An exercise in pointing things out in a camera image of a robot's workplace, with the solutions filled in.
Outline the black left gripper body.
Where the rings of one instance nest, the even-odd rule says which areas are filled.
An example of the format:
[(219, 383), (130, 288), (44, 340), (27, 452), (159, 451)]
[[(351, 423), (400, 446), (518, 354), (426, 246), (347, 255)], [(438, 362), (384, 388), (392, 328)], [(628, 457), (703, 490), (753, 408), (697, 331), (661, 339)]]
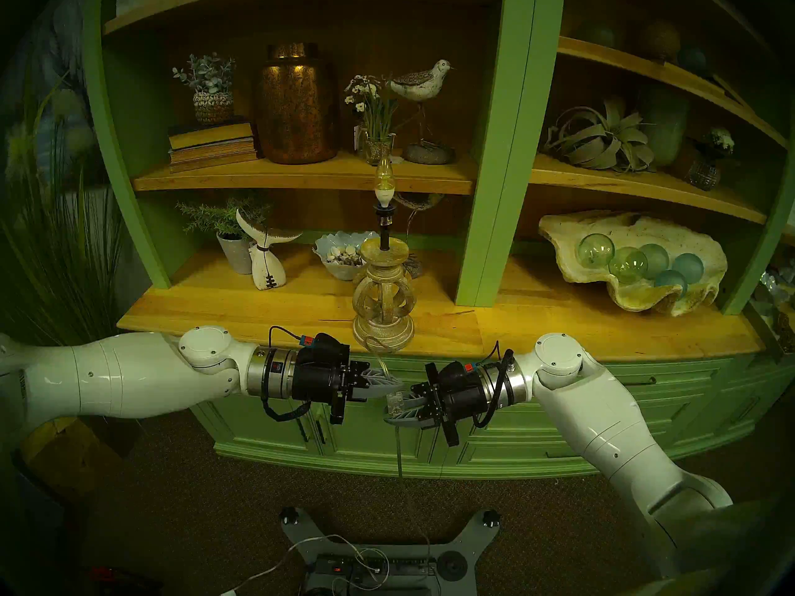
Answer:
[(297, 353), (297, 400), (331, 408), (331, 423), (342, 423), (353, 390), (368, 389), (364, 372), (370, 363), (352, 361), (351, 349), (331, 335), (316, 335)]

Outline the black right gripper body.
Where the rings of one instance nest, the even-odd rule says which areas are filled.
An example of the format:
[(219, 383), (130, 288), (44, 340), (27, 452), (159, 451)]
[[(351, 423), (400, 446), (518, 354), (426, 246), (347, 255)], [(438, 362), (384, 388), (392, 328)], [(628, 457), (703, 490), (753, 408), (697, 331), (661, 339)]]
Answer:
[(451, 362), (442, 370), (435, 363), (426, 364), (426, 408), (433, 423), (440, 427), (449, 447), (460, 444), (456, 424), (472, 419), (475, 428), (484, 428), (490, 399), (483, 386), (479, 370), (471, 364)]

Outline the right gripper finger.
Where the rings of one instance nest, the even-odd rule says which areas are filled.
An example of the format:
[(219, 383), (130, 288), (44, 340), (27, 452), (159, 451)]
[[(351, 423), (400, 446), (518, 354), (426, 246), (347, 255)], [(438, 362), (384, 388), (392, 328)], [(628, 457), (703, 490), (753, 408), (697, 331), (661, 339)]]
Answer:
[(436, 386), (428, 382), (410, 386), (402, 391), (401, 409), (440, 409)]
[(393, 427), (435, 428), (436, 419), (424, 409), (412, 409), (401, 413), (385, 413), (384, 421)]

